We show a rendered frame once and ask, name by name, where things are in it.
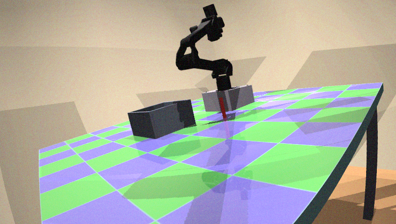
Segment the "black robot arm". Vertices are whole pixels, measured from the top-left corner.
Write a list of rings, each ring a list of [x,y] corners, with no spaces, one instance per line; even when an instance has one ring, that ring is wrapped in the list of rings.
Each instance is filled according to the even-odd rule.
[[[228,59],[219,59],[209,61],[200,59],[198,56],[198,50],[195,47],[195,43],[199,41],[203,36],[207,35],[208,40],[213,42],[222,37],[223,29],[221,21],[217,17],[215,5],[211,4],[203,7],[206,18],[201,20],[198,28],[190,35],[185,37],[180,42],[179,50],[176,54],[176,66],[179,70],[188,69],[204,69],[212,70],[212,78],[217,80],[216,91],[234,89],[231,87],[230,76],[233,75],[233,66]],[[191,53],[184,55],[187,47],[191,48]],[[219,76],[226,74],[223,76]]]

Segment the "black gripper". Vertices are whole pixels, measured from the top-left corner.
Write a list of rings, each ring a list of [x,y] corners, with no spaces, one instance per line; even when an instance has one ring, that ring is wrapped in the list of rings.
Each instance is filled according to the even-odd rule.
[[[223,22],[222,17],[218,17],[218,19],[221,21],[222,27],[224,27],[225,24],[224,24],[224,22]],[[190,32],[192,33],[192,32],[194,32],[197,28],[198,28],[198,27],[197,27],[197,25],[196,25],[196,26],[194,26],[194,27],[190,27],[189,30],[190,30]]]

